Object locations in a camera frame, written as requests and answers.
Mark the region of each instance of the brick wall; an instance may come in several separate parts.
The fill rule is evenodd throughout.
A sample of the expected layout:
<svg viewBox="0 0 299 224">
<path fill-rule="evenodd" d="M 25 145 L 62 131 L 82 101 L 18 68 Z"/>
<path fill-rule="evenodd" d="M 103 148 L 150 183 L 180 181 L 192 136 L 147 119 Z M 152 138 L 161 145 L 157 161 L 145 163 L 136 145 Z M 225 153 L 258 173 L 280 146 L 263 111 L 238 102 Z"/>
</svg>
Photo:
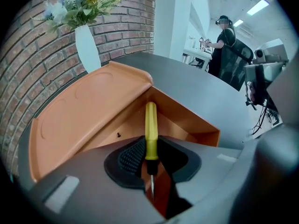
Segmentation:
<svg viewBox="0 0 299 224">
<path fill-rule="evenodd" d="M 26 125 L 55 91 L 85 71 L 74 32 L 61 26 L 46 34 L 45 22 L 30 19 L 44 11 L 43 1 L 31 0 L 19 11 L 0 52 L 0 151 L 3 164 L 15 175 L 18 141 Z M 102 62 L 153 52 L 155 0 L 122 0 L 121 5 L 90 26 Z"/>
</svg>

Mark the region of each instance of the black shirt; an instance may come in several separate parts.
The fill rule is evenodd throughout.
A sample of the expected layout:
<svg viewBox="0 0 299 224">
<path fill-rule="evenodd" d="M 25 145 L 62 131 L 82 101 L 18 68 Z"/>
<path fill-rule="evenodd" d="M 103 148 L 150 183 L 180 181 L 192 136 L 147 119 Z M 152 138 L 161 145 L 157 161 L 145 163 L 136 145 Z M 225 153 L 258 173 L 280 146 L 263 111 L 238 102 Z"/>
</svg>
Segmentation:
<svg viewBox="0 0 299 224">
<path fill-rule="evenodd" d="M 224 29 L 219 37 L 217 38 L 217 42 L 222 40 L 224 44 L 232 46 L 235 42 L 235 35 L 230 29 Z M 214 49 L 214 52 L 212 54 L 212 59 L 213 60 L 220 60 L 221 61 L 221 54 L 222 54 L 222 48 Z"/>
</svg>

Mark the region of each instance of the black mesh chair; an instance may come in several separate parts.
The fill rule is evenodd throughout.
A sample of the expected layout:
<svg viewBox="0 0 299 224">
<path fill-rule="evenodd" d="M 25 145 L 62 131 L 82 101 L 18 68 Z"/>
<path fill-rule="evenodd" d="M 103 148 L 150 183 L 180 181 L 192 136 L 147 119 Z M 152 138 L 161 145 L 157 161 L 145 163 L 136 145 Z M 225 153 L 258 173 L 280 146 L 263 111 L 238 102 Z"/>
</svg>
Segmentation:
<svg viewBox="0 0 299 224">
<path fill-rule="evenodd" d="M 218 78 L 240 91 L 244 80 L 244 66 L 253 59 L 253 51 L 236 39 L 232 47 L 224 45 L 221 56 L 221 69 Z"/>
</svg>

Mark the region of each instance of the gray countertop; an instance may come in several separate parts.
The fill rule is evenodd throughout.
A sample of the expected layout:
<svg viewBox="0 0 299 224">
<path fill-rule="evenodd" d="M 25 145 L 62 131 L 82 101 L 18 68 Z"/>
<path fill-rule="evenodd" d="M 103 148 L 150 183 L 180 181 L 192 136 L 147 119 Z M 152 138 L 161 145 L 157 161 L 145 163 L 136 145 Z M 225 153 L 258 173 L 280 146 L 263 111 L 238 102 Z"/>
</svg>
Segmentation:
<svg viewBox="0 0 299 224">
<path fill-rule="evenodd" d="M 243 148 L 251 129 L 244 94 L 207 72 L 163 56 L 140 52 L 115 61 L 147 71 L 155 87 L 219 128 L 220 147 Z"/>
</svg>

